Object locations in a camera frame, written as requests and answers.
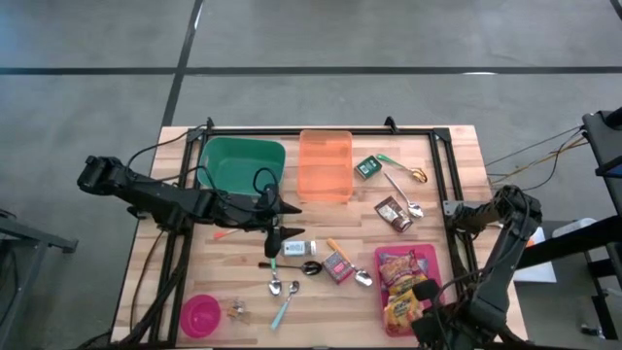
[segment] chip bag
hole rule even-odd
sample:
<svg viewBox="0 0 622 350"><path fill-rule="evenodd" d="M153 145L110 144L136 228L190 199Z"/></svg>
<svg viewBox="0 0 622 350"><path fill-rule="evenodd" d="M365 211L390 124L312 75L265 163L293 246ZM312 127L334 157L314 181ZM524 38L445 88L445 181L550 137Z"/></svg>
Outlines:
<svg viewBox="0 0 622 350"><path fill-rule="evenodd" d="M410 324L422 317L419 301L412 291L394 297L384 309L384 324L388 334L412 333Z"/></svg>
<svg viewBox="0 0 622 350"><path fill-rule="evenodd" d="M390 296L406 293L417 283L428 279L413 251L405 256L387 257L379 268Z"/></svg>

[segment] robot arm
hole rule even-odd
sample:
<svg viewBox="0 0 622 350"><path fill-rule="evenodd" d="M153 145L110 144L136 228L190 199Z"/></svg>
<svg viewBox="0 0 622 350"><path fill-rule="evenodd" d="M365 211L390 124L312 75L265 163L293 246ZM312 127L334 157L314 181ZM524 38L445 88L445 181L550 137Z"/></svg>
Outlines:
<svg viewBox="0 0 622 350"><path fill-rule="evenodd" d="M301 210L284 202L274 184L266 185L255 202L249 195L180 189L135 173L115 157L89 156L78 186L86 193L119 197L131 204L127 211L132 215L148 212L169 232L185 234L194 224L265 231L264 254L268 258L276 257L282 241L304 232L302 228L276 227L278 215Z"/></svg>
<svg viewBox="0 0 622 350"><path fill-rule="evenodd" d="M455 232L475 234L495 221L502 223L503 228L486 265L472 273L462 298L436 310L433 305L422 319L413 323L420 342L437 349L471 350L493 341L497 335L503 340L515 339L505 324L509 307L507 287L541 217L537 199L517 187L505 186L491 202L477 208L460 204L446 218L448 227ZM441 325L434 320L435 312L440 314ZM441 327L447 330L445 339Z"/></svg>

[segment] pink bowl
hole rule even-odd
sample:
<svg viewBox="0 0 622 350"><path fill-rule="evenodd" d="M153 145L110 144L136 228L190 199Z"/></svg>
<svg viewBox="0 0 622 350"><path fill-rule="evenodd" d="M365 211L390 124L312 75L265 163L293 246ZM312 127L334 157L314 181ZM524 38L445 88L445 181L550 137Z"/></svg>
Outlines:
<svg viewBox="0 0 622 350"><path fill-rule="evenodd" d="M200 338L211 334L220 321L221 307L213 297L195 296L182 307L180 325L189 337Z"/></svg>

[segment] small green package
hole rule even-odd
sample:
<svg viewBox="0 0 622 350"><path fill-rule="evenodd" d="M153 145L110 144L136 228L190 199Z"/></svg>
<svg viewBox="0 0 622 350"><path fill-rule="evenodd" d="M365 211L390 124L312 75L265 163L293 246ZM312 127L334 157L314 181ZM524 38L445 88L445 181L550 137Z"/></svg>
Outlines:
<svg viewBox="0 0 622 350"><path fill-rule="evenodd" d="M382 169L382 164L374 156L369 156L365 160L357 165L357 172L363 177L363 180L367 180Z"/></svg>

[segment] gray floor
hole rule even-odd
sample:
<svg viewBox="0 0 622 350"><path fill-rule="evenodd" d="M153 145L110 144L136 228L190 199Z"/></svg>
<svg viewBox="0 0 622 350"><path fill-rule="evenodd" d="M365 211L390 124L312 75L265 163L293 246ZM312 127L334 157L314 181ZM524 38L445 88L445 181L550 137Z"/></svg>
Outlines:
<svg viewBox="0 0 622 350"><path fill-rule="evenodd" d="M175 66L192 0L0 0L0 66ZM622 20L606 0L212 0L189 66L619 65ZM136 222L76 187L87 155L131 154L157 138L172 76L0 76L0 207L80 238L51 251L12 349L62 349L111 325ZM186 77L174 125L475 124L486 161L619 107L622 75ZM564 138L492 166L506 172ZM146 171L150 155L134 167ZM517 176L532 186L551 163ZM563 155L532 192L548 220L613 214L589 148ZM530 338L603 348L581 261L556 262L560 288L520 285ZM614 303L617 319L622 310Z"/></svg>

